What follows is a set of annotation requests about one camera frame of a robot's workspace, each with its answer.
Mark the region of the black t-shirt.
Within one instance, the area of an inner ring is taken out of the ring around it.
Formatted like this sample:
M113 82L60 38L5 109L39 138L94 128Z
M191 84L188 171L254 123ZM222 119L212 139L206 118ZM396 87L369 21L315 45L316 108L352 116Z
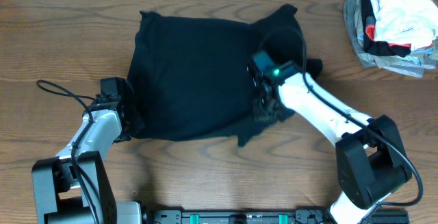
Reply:
M264 50L277 64L292 60L312 77L322 72L320 59L302 57L296 11L285 4L252 24L143 12L127 76L136 109L133 137L236 136L244 146L262 133L269 123L253 117L252 55Z

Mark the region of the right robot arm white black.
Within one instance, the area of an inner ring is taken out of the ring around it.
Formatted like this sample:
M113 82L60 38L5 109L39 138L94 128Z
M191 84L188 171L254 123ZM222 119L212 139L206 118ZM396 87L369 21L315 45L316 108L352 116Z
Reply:
M407 212L382 210L384 200L413 176L393 120L356 111L334 97L293 62L253 61L248 72L259 89L255 118L293 110L334 146L341 195L328 210L280 213L280 223L409 223Z

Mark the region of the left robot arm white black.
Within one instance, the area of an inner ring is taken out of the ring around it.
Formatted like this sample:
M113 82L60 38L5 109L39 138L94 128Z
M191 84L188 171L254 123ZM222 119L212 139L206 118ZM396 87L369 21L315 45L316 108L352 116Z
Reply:
M115 199L104 161L112 145L136 132L133 91L125 79L102 79L84 104L82 123L54 157L37 161L31 176L38 223L145 223L138 201Z

